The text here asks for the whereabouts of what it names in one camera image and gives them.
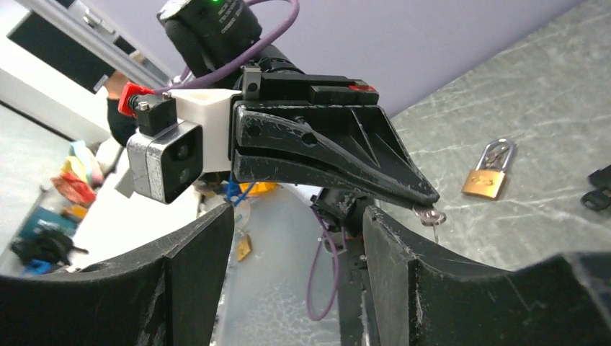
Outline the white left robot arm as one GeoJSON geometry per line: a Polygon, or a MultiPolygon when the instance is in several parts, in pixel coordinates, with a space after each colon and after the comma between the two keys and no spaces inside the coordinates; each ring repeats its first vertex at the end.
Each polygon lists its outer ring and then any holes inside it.
{"type": "Polygon", "coordinates": [[[157,17],[195,79],[175,92],[233,89],[231,171],[239,182],[278,182],[360,192],[395,205],[432,206],[421,173],[369,84],[302,72],[267,36],[247,1],[168,1],[157,17]]]}

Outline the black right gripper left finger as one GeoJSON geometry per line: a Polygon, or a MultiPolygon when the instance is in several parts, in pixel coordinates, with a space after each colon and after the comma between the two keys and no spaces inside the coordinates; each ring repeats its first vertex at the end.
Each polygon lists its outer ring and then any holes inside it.
{"type": "Polygon", "coordinates": [[[1,278],[3,345],[208,345],[233,207],[75,272],[1,278]]]}

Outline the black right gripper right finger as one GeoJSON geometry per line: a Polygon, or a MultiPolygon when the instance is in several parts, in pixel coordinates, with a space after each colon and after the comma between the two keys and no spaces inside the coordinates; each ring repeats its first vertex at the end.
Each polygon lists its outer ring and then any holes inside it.
{"type": "Polygon", "coordinates": [[[610,254],[557,254],[517,271],[465,258],[381,209],[363,216],[382,345],[608,345],[610,254]]]}

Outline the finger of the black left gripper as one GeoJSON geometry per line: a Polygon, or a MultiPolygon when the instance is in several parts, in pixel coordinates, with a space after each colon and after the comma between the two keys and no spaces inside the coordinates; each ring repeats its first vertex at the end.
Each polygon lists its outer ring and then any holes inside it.
{"type": "Polygon", "coordinates": [[[235,151],[348,174],[381,187],[432,194],[382,107],[270,107],[237,102],[235,151]]]}
{"type": "Polygon", "coordinates": [[[432,207],[440,199],[436,191],[425,195],[406,187],[381,187],[348,174],[326,171],[287,159],[241,154],[238,151],[233,155],[232,173],[239,182],[279,182],[350,190],[406,208],[413,205],[432,207]]]}

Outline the black Kaijing padlock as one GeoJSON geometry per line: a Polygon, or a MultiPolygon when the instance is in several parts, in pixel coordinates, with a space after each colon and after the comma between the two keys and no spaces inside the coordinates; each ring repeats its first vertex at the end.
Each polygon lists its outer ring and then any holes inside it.
{"type": "Polygon", "coordinates": [[[581,197],[581,204],[593,211],[602,211],[610,207],[610,165],[592,172],[587,177],[594,188],[581,197]]]}

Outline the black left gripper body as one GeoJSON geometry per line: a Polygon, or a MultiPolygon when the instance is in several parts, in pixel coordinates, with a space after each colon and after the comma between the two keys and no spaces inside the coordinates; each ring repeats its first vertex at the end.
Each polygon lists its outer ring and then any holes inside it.
{"type": "Polygon", "coordinates": [[[243,101],[270,107],[373,106],[379,100],[378,91],[361,79],[287,69],[266,72],[258,66],[242,68],[238,88],[243,101]]]}

